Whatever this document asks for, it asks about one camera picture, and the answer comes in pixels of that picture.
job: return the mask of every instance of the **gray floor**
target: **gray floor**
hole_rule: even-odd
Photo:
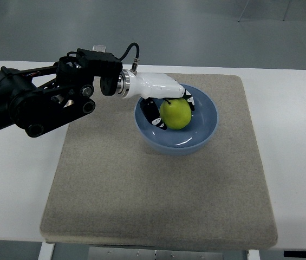
[[[0,60],[57,61],[95,44],[121,56],[135,41],[140,64],[306,69],[306,0],[292,0],[283,22],[288,1],[252,0],[238,23],[246,0],[0,0]],[[0,259],[37,259],[36,247],[0,242]],[[23,257],[9,258],[14,249]],[[60,244],[53,259],[85,251]]]

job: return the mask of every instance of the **chair leg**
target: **chair leg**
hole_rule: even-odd
[[[289,0],[288,7],[287,7],[287,10],[285,11],[283,21],[285,21],[285,18],[286,18],[286,16],[287,16],[288,10],[289,10],[289,8],[290,8],[290,4],[291,4],[291,0]]]
[[[242,16],[243,16],[243,14],[244,14],[244,11],[245,11],[246,7],[247,7],[248,4],[249,4],[249,1],[250,1],[250,0],[247,1],[246,5],[245,5],[245,7],[244,7],[244,9],[243,9],[243,12],[242,12],[242,14],[240,15],[240,18],[238,19],[238,22],[240,22],[240,19],[242,19]]]

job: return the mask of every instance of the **white table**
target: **white table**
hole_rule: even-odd
[[[0,61],[0,67],[17,69],[51,64]],[[242,78],[278,229],[273,249],[306,250],[306,70],[139,66],[139,71]],[[44,241],[39,226],[66,131],[64,126],[36,139],[16,126],[0,131],[0,239]]]

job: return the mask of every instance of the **black cable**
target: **black cable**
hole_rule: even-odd
[[[137,59],[140,56],[140,47],[138,46],[137,43],[133,42],[127,47],[125,53],[119,58],[120,61],[125,59],[125,57],[128,55],[129,51],[131,50],[133,46],[136,47],[136,57],[135,58]]]

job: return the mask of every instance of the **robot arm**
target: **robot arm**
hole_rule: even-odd
[[[122,60],[136,46],[131,70],[122,70]],[[124,55],[77,49],[61,57],[53,66],[17,70],[0,70],[0,129],[16,124],[28,136],[37,137],[70,123],[95,109],[90,99],[95,76],[101,77],[103,95],[144,98],[140,107],[147,120],[162,129],[164,126],[153,98],[184,98],[192,110],[191,94],[166,74],[137,73],[139,47],[130,44]],[[41,85],[32,83],[34,77],[56,74]]]

